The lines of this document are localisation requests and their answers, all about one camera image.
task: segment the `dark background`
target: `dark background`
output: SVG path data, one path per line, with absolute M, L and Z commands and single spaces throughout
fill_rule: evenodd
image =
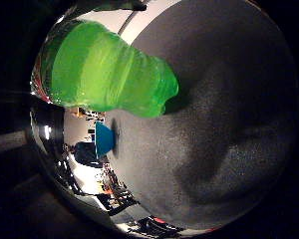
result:
M 278 24 L 299 77 L 299 0 L 260 0 Z M 29 129 L 30 75 L 51 25 L 71 1 L 0 1 L 0 134 Z M 71 208 L 37 174 L 31 145 L 0 154 L 0 238 L 117 238 Z M 299 238 L 299 131 L 278 184 L 247 215 L 199 238 Z

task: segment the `gray surface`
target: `gray surface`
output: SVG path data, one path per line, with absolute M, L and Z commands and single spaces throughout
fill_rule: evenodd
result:
M 175 226 L 221 226 L 254 206 L 294 139 L 296 77 L 274 23 L 245 1 L 182 1 L 134 41 L 166 59 L 180 94 L 167 114 L 108 113 L 110 162 L 151 214 Z

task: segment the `blue object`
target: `blue object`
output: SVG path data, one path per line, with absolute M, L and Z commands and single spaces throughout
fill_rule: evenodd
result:
M 96 154 L 98 157 L 107 154 L 115 146 L 115 134 L 102 123 L 96 123 Z

